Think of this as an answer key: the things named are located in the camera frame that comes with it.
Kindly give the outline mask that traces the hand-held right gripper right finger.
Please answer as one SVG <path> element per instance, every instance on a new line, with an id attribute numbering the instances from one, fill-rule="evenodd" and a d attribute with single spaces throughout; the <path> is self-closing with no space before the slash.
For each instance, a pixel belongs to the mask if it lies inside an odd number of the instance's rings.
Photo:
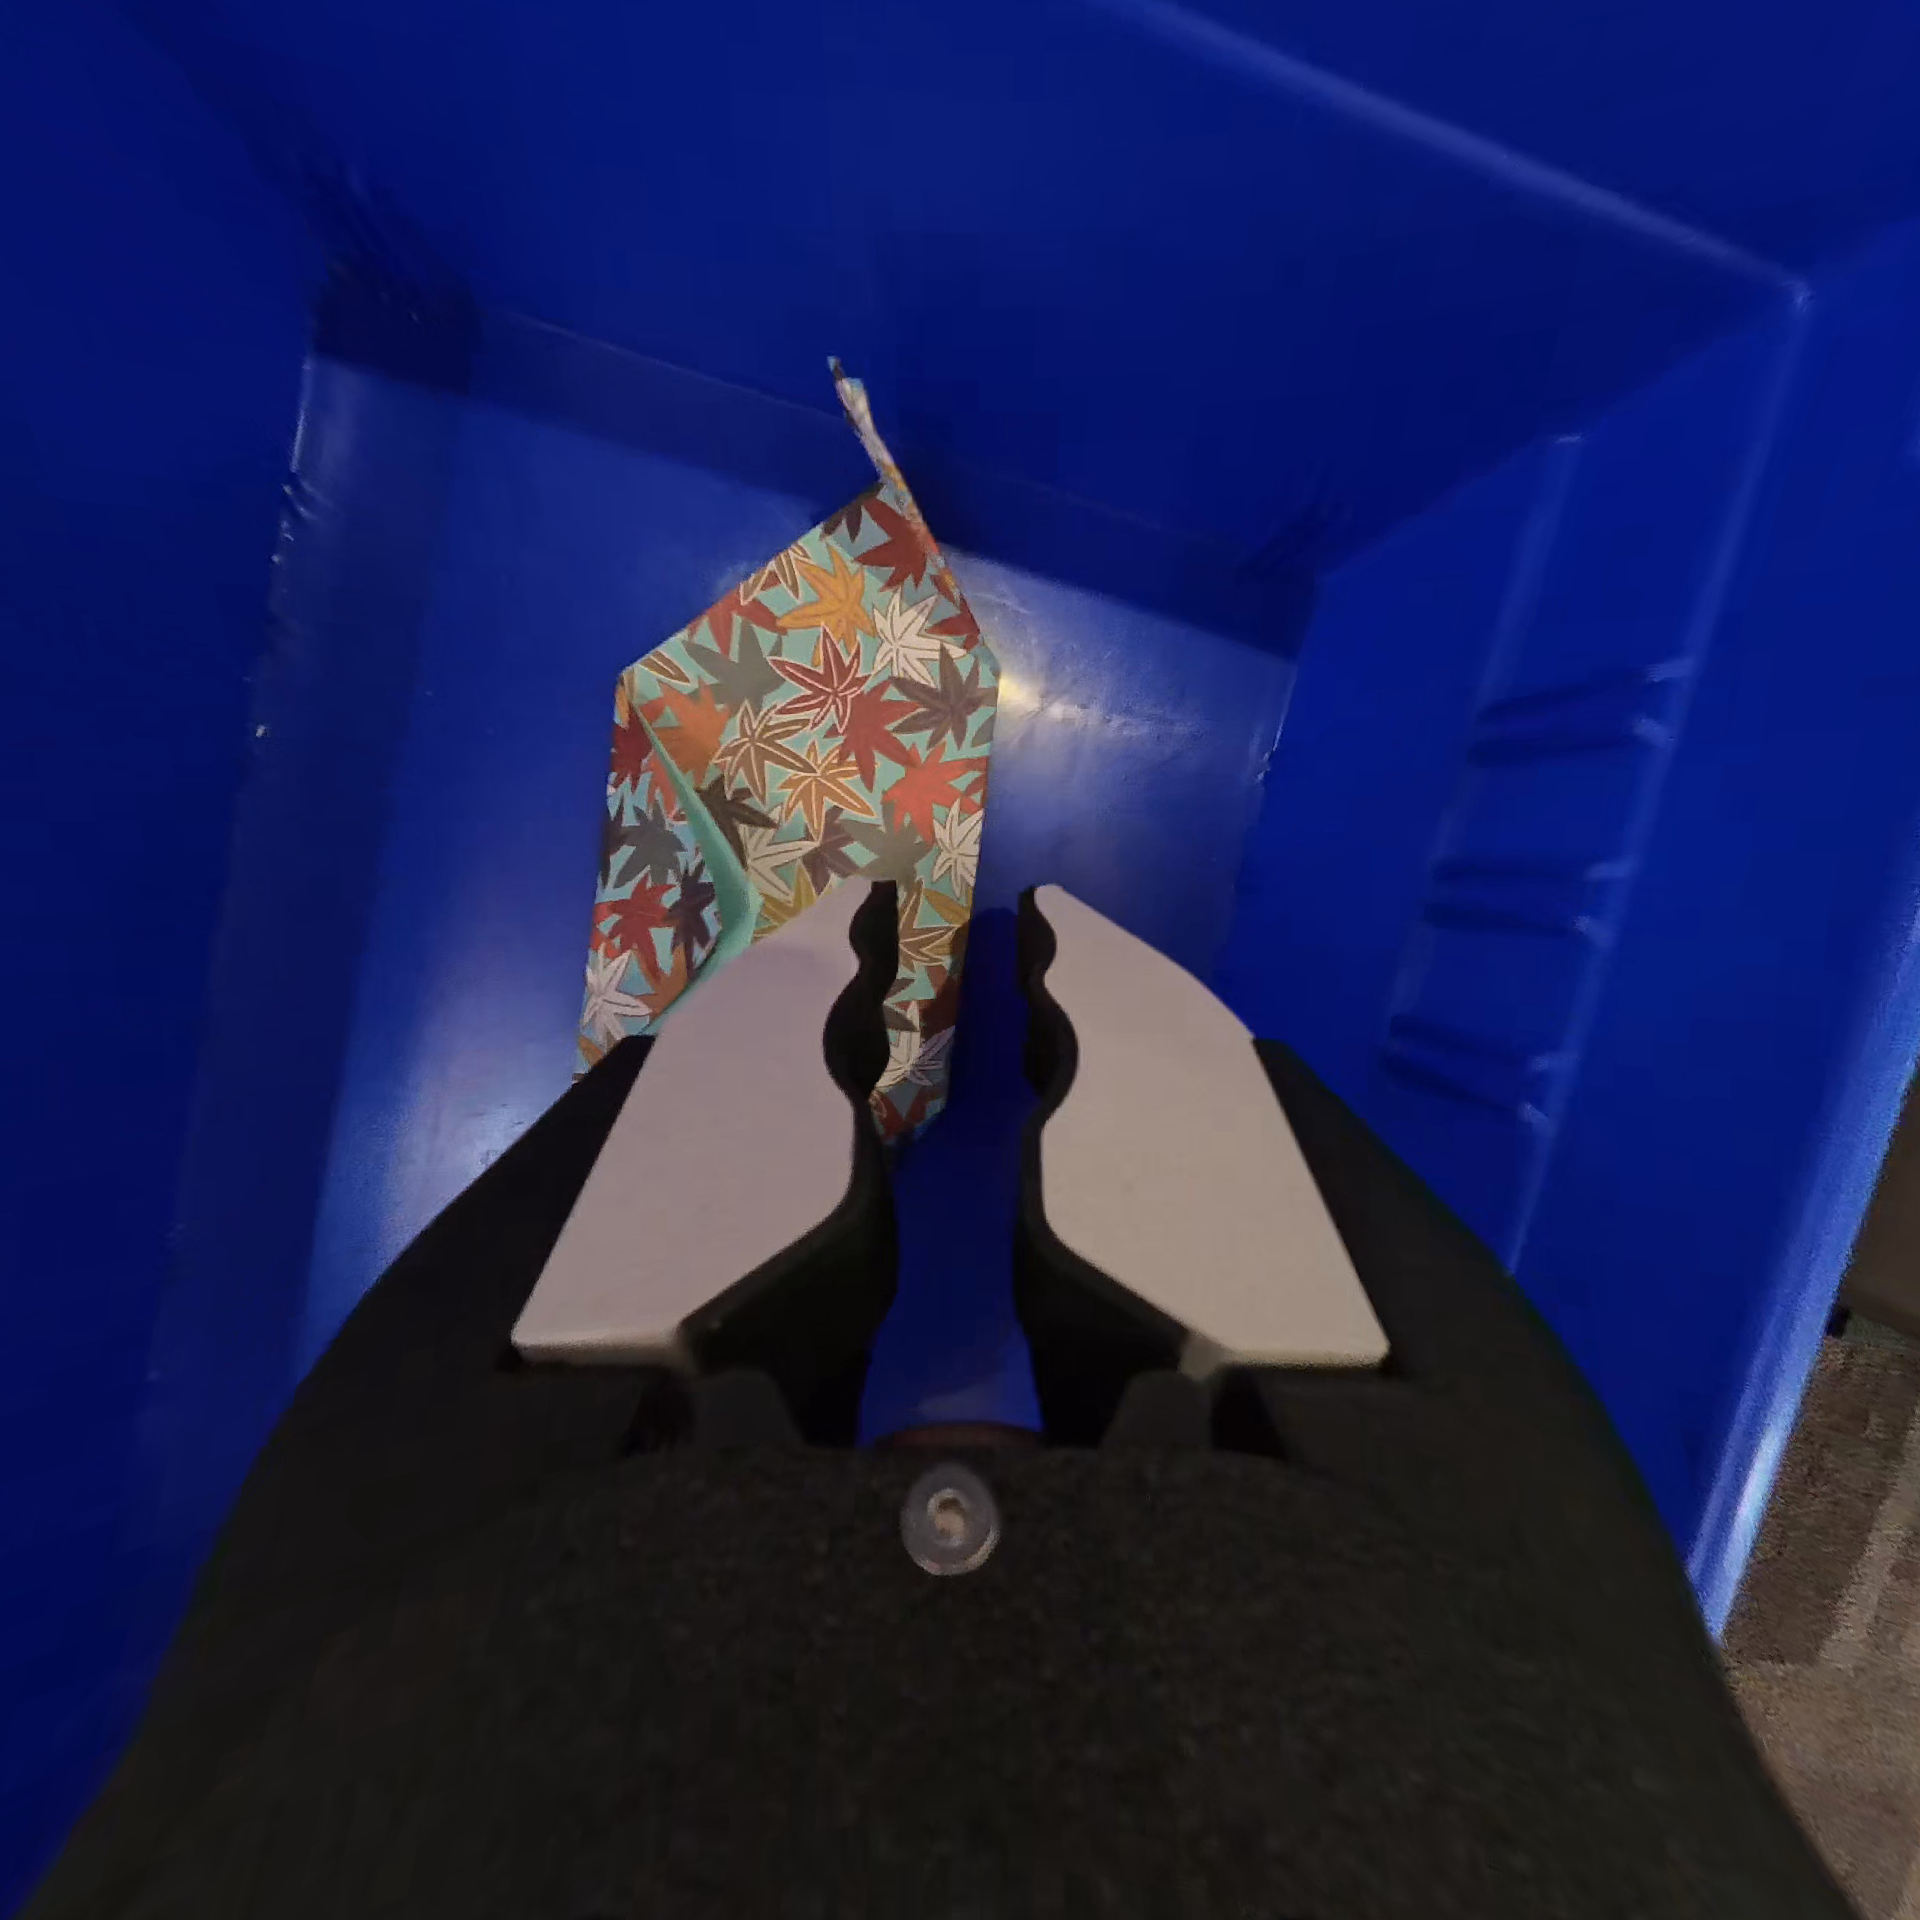
<path id="1" fill-rule="evenodd" d="M 1250 1028 L 1060 882 L 1019 898 L 1033 1106 L 1012 1297 L 1047 1440 L 1092 1448 L 1134 1388 L 1212 1408 L 1245 1376 L 1369 1376 L 1376 1309 Z"/>

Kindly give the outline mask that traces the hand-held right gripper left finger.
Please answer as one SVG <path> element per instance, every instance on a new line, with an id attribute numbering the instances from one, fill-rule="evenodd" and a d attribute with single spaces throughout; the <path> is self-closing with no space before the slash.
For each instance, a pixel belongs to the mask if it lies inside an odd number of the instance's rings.
<path id="1" fill-rule="evenodd" d="M 857 1438 L 896 1297 L 892 880 L 841 882 L 668 1012 L 511 1327 L 527 1362 L 763 1374 L 815 1445 Z"/>

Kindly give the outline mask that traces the leaf-patterned origami paper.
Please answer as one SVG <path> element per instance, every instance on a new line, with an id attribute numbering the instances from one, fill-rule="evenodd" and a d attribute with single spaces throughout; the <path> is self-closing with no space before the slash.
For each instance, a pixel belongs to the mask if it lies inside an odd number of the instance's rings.
<path id="1" fill-rule="evenodd" d="M 890 882 L 871 1108 L 903 1140 L 947 1102 L 998 663 L 864 384 L 829 367 L 869 488 L 615 679 L 575 1071 L 837 885 Z"/>

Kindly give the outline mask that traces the blue plastic bin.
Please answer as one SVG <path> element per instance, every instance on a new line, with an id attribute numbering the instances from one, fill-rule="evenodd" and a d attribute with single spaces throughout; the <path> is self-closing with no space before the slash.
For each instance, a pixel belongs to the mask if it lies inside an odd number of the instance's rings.
<path id="1" fill-rule="evenodd" d="M 3 1916 L 1819 1916 L 1718 1628 L 1916 1062 L 1916 220 L 1812 3 L 3 3 Z M 515 1355 L 622 670 L 998 663 L 850 1445 Z M 1056 882 L 1390 1342 L 1047 1440 Z"/>

